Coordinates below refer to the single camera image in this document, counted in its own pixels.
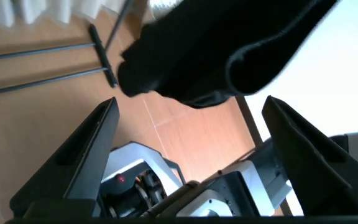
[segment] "brown tile floor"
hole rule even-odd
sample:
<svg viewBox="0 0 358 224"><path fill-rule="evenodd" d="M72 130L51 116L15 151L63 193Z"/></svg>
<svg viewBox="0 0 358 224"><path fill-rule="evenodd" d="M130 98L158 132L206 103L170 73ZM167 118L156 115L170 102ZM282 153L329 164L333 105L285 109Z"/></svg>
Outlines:
<svg viewBox="0 0 358 224"><path fill-rule="evenodd" d="M94 23L105 42L114 16L102 12ZM64 29L46 19L33 27L18 22L14 30L0 28L0 53L89 41L86 28L75 17ZM108 52L113 68L132 41L121 27ZM0 60L0 87L98 65L92 48ZM96 105L112 96L121 112L114 146L138 141L153 147L179 163L187 180L203 180L254 146L235 100L193 110L156 93L128 98L111 89L103 73L0 94L0 223L12 218L8 204L17 189Z"/></svg>

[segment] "black metal frame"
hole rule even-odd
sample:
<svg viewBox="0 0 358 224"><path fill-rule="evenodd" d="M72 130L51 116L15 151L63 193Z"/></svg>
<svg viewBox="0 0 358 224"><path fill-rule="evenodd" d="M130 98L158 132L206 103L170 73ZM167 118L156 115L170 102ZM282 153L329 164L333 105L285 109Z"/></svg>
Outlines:
<svg viewBox="0 0 358 224"><path fill-rule="evenodd" d="M56 52L59 50L78 49L78 48L82 48L82 47L92 47L93 46L93 47L95 47L95 50L98 53L99 60L101 62L102 67L91 69L91 70L85 70L82 72L71 73L68 75L53 77L53 78L47 78L47 79L43 79L43 80L39 80L39 81L24 83L24 84L20 84L20 85L14 85L14 86L0 88L0 93L5 93L5 92L9 92L9 91L14 91L14 90L20 90L20 89L27 88L27 87L32 87L32 86L41 85L44 83L59 81L59 80L67 79L67 78L79 77L82 75L88 75L88 74L92 74L92 73L100 72L100 71L104 72L110 86L112 88L116 87L117 86L116 78L114 77L114 74L112 72L110 63L109 63L107 55L106 55L106 51L105 51L105 49L102 45L102 42L99 38L98 31L96 30L96 28L93 24L91 24L89 26L89 34L92 38L92 42L90 42L90 43L65 45L65 46L59 46L59 47L51 47L51 48L47 48L47 49L27 50L27 51L22 51L22 52L0 54L0 59L11 58L11 57L20 57L20 56L33 55L33 54L42 54L42 53L47 53L47 52Z"/></svg>

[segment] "black garment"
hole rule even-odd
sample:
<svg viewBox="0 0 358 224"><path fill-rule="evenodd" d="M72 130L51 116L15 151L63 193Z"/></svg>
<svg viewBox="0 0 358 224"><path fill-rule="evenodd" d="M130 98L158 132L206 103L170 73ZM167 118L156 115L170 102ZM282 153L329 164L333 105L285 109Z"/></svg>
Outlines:
<svg viewBox="0 0 358 224"><path fill-rule="evenodd" d="M335 2L184 0L123 52L119 85L127 96L155 90L193 108L253 94Z"/></svg>

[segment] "black fabric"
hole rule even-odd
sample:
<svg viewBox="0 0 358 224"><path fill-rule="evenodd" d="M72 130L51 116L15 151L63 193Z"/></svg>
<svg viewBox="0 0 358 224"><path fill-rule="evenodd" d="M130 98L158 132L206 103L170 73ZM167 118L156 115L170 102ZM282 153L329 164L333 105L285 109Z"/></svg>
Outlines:
<svg viewBox="0 0 358 224"><path fill-rule="evenodd" d="M253 94L335 2L184 0L123 52L119 85L127 96L155 90L193 108Z"/></svg>

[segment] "black cloth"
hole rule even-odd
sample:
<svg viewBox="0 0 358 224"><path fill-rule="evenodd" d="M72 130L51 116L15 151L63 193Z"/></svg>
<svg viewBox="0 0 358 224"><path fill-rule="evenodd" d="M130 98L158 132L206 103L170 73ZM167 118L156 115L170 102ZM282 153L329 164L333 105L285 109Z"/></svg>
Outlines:
<svg viewBox="0 0 358 224"><path fill-rule="evenodd" d="M119 85L127 96L155 90L193 108L253 94L280 73L335 3L184 0L122 53Z"/></svg>

